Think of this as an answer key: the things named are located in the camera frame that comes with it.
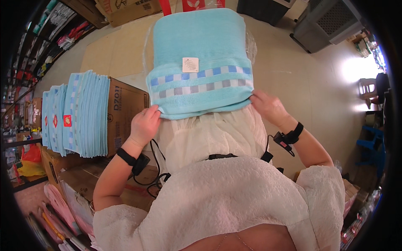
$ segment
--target woman's left hand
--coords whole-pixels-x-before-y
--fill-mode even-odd
[[[131,134],[127,141],[140,148],[144,148],[155,136],[160,122],[158,105],[155,104],[149,108],[145,108],[142,112],[135,115],[131,121]]]

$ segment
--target towel tag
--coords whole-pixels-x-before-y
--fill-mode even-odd
[[[198,58],[197,57],[184,57],[183,58],[183,72],[198,72]]]

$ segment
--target black cable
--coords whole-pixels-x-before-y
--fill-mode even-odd
[[[134,181],[135,181],[137,184],[139,184],[139,185],[148,186],[148,187],[147,187],[147,193],[148,193],[150,196],[152,196],[153,198],[156,198],[156,196],[158,196],[159,191],[162,189],[162,187],[160,187],[160,185],[162,185],[162,183],[160,183],[159,180],[160,180],[163,176],[166,176],[166,178],[165,178],[165,180],[164,180],[164,181],[166,181],[166,180],[170,177],[170,173],[162,173],[162,174],[160,174],[160,166],[159,166],[158,160],[156,159],[156,155],[155,155],[154,148],[153,148],[153,146],[152,146],[152,142],[154,142],[154,143],[156,144],[156,146],[157,146],[158,149],[159,149],[160,154],[162,154],[163,159],[166,161],[166,158],[165,158],[165,156],[163,155],[162,151],[160,150],[158,143],[157,143],[154,139],[152,139],[151,142],[150,142],[150,146],[151,146],[152,154],[153,154],[153,156],[154,156],[154,158],[155,158],[155,161],[156,161],[156,166],[158,167],[158,175],[155,177],[155,179],[154,179],[152,182],[150,182],[150,183],[148,183],[148,184],[143,184],[143,183],[138,182],[138,181],[135,179],[135,176],[133,177],[133,179],[134,179]],[[156,187],[159,189],[159,190],[156,192],[156,196],[154,196],[153,194],[151,194],[151,193],[149,192],[149,189],[150,189],[152,186],[156,186]]]

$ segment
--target stool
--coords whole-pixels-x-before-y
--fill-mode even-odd
[[[361,78],[359,80],[360,98],[363,100],[374,98],[377,96],[377,88],[375,87],[375,78]]]
[[[378,129],[375,129],[372,127],[367,127],[367,126],[363,126],[363,129],[374,133],[374,138],[371,141],[360,140],[360,139],[356,141],[357,145],[361,145],[365,148],[370,149],[368,154],[362,153],[362,156],[364,157],[364,155],[367,155],[369,160],[364,161],[364,162],[356,162],[355,164],[356,165],[375,165],[377,168],[377,178],[381,178],[382,172],[383,172],[384,166],[385,166],[385,157],[386,157],[385,145],[384,145],[384,133],[381,130],[378,130]],[[375,141],[378,139],[381,140],[381,145],[378,150],[375,150],[374,144],[375,144]]]

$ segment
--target light blue towel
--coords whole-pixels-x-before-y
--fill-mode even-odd
[[[81,157],[105,156],[107,149],[107,105],[110,79],[89,70],[72,73],[68,82],[64,116],[63,146]]]
[[[55,139],[57,144],[57,150],[62,157],[66,156],[66,150],[63,147],[63,128],[64,128],[64,121],[63,121],[63,114],[64,114],[64,102],[66,99],[66,89],[67,86],[65,84],[60,85],[59,91],[55,95],[55,116],[57,118],[57,126],[55,129]]]
[[[63,128],[63,146],[70,151],[81,153],[80,127],[78,127],[79,101],[82,99],[82,91],[85,88],[88,77],[86,73],[72,73],[67,85],[66,102],[64,104],[64,115],[71,120],[71,125]]]
[[[49,141],[48,148],[53,150],[54,152],[59,153],[59,149],[57,147],[56,142],[56,126],[59,123],[59,118],[56,115],[56,95],[60,90],[60,86],[52,86],[49,91],[49,100],[47,107],[47,119],[49,125]]]
[[[43,92],[42,97],[42,145],[49,145],[49,121],[47,120],[47,104],[49,100],[49,91]]]
[[[154,27],[154,69],[146,78],[161,117],[181,119],[232,111],[250,103],[251,62],[246,25],[236,12],[217,8],[181,12]],[[183,73],[183,57],[199,58],[198,73]]]

